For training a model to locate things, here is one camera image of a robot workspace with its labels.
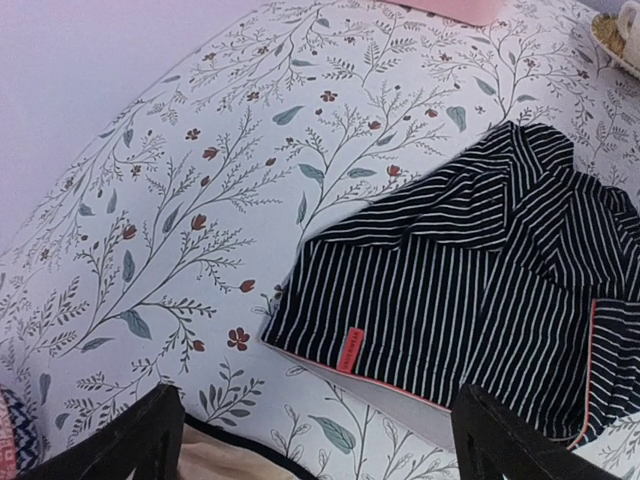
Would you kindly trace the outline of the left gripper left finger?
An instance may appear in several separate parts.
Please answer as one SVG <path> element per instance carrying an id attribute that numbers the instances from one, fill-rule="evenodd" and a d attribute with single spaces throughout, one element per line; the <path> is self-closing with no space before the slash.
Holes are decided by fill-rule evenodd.
<path id="1" fill-rule="evenodd" d="M 159 384 L 81 443 L 21 479 L 176 479 L 185 410 L 178 389 Z"/>

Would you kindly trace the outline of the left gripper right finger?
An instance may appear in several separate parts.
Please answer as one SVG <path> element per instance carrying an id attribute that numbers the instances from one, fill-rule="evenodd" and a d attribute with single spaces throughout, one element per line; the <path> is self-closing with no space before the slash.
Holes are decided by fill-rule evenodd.
<path id="1" fill-rule="evenodd" d="M 461 388 L 451 423 L 462 480 L 615 477 L 544 437 L 479 386 Z"/>

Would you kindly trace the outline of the navy striped underwear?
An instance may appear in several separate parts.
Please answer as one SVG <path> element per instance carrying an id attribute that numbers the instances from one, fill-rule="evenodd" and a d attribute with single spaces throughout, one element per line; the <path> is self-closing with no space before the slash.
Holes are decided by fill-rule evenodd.
<path id="1" fill-rule="evenodd" d="M 308 239 L 263 341 L 450 409 L 477 385 L 574 447 L 639 410 L 639 214 L 505 123 Z"/>

